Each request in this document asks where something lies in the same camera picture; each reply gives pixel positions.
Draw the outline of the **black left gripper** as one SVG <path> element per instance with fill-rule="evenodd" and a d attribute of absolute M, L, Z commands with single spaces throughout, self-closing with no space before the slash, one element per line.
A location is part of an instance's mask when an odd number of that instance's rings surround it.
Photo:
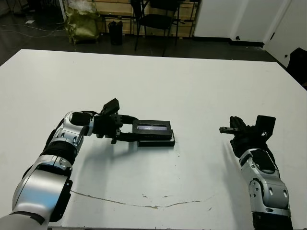
<path fill-rule="evenodd" d="M 136 142 L 141 140 L 141 136 L 135 133 L 123 133 L 120 128 L 123 124 L 132 125 L 136 117 L 129 115 L 96 115 L 94 116 L 93 133 L 98 138 L 110 138 L 111 143 L 117 141 Z"/>

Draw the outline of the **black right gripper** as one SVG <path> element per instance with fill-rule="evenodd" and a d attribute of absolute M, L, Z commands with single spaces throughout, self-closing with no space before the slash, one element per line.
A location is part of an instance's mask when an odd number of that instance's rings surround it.
<path fill-rule="evenodd" d="M 230 134 L 234 137 L 230 140 L 230 145 L 236 157 L 241 157 L 249 149 L 264 149 L 269 135 L 256 128 L 247 126 L 244 121 L 237 116 L 230 116 L 230 127 L 220 127 L 221 134 Z"/>

